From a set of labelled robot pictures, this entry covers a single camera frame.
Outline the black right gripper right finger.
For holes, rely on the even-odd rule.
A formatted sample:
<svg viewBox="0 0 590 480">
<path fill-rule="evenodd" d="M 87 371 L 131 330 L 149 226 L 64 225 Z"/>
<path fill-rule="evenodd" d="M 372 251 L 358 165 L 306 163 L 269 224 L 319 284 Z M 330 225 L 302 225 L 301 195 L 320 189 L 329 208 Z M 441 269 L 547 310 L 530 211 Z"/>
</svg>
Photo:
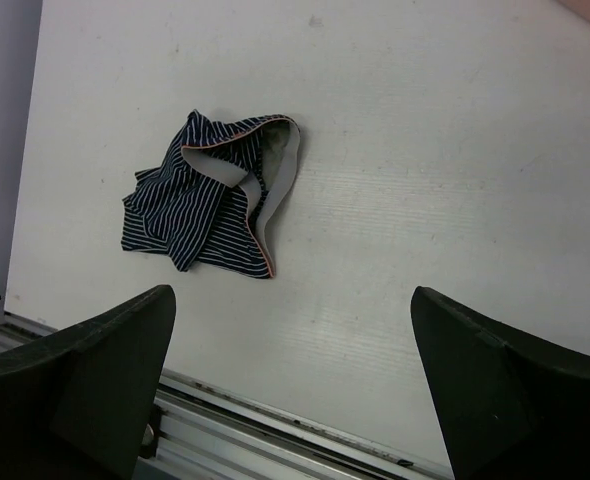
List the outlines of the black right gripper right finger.
<svg viewBox="0 0 590 480">
<path fill-rule="evenodd" d="M 413 331 L 457 479 L 590 479 L 590 356 L 415 289 Z"/>
</svg>

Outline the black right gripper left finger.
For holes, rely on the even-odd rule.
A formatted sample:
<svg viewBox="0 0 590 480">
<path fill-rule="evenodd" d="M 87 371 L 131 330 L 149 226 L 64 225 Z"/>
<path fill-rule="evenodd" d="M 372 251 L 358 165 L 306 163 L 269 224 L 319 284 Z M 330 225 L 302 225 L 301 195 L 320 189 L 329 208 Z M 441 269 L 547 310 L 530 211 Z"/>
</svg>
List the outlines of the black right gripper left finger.
<svg viewBox="0 0 590 480">
<path fill-rule="evenodd" d="M 0 353 L 0 479 L 129 479 L 172 336 L 159 285 Z"/>
</svg>

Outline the navy white striped underwear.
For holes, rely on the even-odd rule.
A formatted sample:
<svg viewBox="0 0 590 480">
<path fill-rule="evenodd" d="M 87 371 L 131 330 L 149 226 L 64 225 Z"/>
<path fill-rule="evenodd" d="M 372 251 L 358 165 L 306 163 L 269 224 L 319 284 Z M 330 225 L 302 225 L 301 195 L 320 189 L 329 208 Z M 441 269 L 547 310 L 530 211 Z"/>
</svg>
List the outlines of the navy white striped underwear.
<svg viewBox="0 0 590 480">
<path fill-rule="evenodd" d="M 286 115 L 224 123 L 192 111 L 161 165 L 136 172 L 122 249 L 164 255 L 180 272 L 204 263 L 274 277 L 267 226 L 295 182 L 300 143 Z"/>
</svg>

